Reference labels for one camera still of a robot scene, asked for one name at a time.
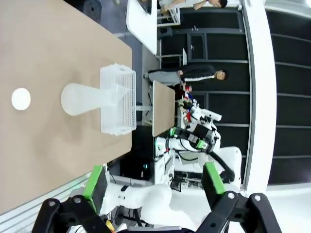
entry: gray pants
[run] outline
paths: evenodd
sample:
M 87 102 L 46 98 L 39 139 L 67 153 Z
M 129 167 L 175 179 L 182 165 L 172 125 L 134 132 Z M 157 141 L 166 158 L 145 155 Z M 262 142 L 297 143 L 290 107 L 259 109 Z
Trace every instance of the gray pants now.
M 148 74 L 151 82 L 157 81 L 166 86 L 175 86 L 182 83 L 177 72 L 156 71 Z

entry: person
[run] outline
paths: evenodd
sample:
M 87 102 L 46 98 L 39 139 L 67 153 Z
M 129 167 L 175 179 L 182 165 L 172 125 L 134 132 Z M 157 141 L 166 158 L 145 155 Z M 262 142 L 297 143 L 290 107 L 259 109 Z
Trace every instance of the person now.
M 216 70 L 211 64 L 185 65 L 176 68 L 150 70 L 144 74 L 151 82 L 158 81 L 166 86 L 185 86 L 187 82 L 208 79 L 226 80 L 226 70 Z
M 161 6 L 161 11 L 166 12 L 174 7 L 183 7 L 183 3 L 193 4 L 193 8 L 198 10 L 202 8 L 205 3 L 208 2 L 216 7 L 226 7 L 227 0 L 159 0 L 159 5 Z

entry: plastic cup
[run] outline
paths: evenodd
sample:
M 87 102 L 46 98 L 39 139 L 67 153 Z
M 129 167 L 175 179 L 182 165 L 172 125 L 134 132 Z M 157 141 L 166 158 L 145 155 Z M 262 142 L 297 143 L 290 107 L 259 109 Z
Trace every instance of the plastic cup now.
M 67 114 L 77 116 L 100 107 L 115 107 L 128 92 L 128 88 L 120 85 L 98 89 L 69 83 L 61 94 L 61 104 Z

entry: white basket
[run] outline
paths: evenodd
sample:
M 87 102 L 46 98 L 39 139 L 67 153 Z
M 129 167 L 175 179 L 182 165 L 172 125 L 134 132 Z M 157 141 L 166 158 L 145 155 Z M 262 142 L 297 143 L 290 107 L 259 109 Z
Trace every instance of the white basket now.
M 127 134 L 136 129 L 136 72 L 114 64 L 101 68 L 101 89 L 121 85 L 130 91 L 116 106 L 101 107 L 101 129 L 113 135 Z

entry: white circle marker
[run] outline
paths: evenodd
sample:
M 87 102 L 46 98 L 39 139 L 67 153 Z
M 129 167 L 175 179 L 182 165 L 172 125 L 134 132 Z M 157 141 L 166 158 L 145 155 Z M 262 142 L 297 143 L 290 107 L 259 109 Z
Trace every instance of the white circle marker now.
M 30 105 L 30 93 L 25 88 L 17 88 L 12 94 L 12 105 L 17 110 L 25 110 Z

